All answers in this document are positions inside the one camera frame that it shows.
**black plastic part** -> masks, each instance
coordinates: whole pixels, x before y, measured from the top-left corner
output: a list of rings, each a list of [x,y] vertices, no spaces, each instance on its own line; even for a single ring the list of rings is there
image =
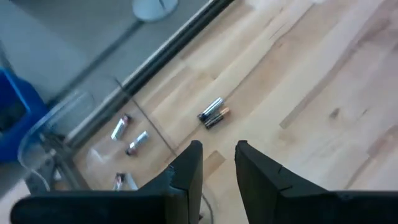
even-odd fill
[[[170,60],[172,60],[196,35],[199,34],[215,17],[224,11],[234,0],[212,1],[205,10],[194,18],[190,25],[178,33],[167,46],[146,64],[134,76],[109,104],[97,113],[96,117],[86,125],[73,139],[69,140],[72,148],[80,148],[99,128],[108,122],[112,115],[120,110],[130,99],[128,96],[136,94],[154,75],[157,74]]]
[[[210,129],[212,128],[214,125],[218,124],[220,121],[224,120],[224,116],[219,114],[217,116],[215,116],[214,118],[211,118],[210,120],[208,120],[205,123],[205,128],[206,129]]]
[[[329,192],[246,141],[238,142],[235,163],[250,224],[398,223],[398,192]]]
[[[202,145],[192,141],[161,174],[137,191],[47,192],[17,202],[13,224],[199,222]]]
[[[202,123],[205,123],[206,120],[207,120],[208,118],[209,118],[209,116],[208,116],[208,115],[205,115],[205,114],[203,114],[203,113],[201,113],[201,114],[198,115],[198,119],[199,119]]]

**blue bin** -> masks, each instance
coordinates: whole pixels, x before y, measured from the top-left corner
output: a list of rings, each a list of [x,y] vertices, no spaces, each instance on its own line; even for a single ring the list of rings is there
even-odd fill
[[[17,160],[26,132],[48,109],[31,84],[0,69],[0,161]]]

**black metal frame edge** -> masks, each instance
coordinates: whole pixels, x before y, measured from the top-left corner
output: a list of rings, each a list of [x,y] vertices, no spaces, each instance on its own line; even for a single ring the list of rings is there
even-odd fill
[[[153,76],[171,61],[196,35],[199,34],[214,18],[224,11],[234,0],[213,0],[191,23],[177,34],[152,60],[133,77],[108,105],[104,106],[93,120],[79,133],[68,141],[68,145],[76,149],[81,147],[99,128],[110,120],[111,116],[103,116],[112,111],[120,110]]]

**cable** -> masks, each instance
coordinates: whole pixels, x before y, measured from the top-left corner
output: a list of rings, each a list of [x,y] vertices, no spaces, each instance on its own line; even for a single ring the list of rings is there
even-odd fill
[[[166,144],[166,146],[168,147],[168,149],[171,151],[171,153],[173,154],[173,156],[175,156],[177,158],[177,153],[175,152],[175,149],[173,149],[173,147],[166,141],[166,138],[164,138],[164,136],[162,135],[162,133],[160,132],[160,130],[155,126],[155,124],[152,122],[152,120],[149,118],[149,116],[145,113],[145,111],[138,105],[138,103],[134,100],[134,98],[123,88],[123,85],[119,82],[119,80],[116,77],[113,77],[114,81],[118,84],[118,86],[120,87],[121,91],[123,93],[125,93],[128,97],[130,97],[130,100],[137,106],[138,110],[144,115],[144,117],[146,118],[146,120],[148,120],[148,122],[150,123],[150,125],[152,125],[152,127],[154,127],[156,133],[160,136],[160,138],[163,140],[163,142]],[[203,200],[205,201],[209,212],[210,212],[210,223],[214,224],[214,213],[213,213],[213,209],[208,201],[208,199],[206,198],[206,196],[202,193],[201,197],[203,198]]]

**wooden floor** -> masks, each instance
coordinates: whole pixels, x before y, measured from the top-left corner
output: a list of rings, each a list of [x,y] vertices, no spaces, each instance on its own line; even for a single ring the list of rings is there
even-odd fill
[[[398,190],[397,46],[395,0],[235,0],[134,100],[177,154],[203,143],[215,223],[247,223],[234,168],[240,139],[329,190]],[[231,116],[207,131],[197,114],[219,96]],[[125,142],[112,142],[123,113],[135,121]],[[126,156],[144,130],[150,141]],[[75,162],[92,188],[110,189],[116,172],[142,186],[173,158],[130,102]]]

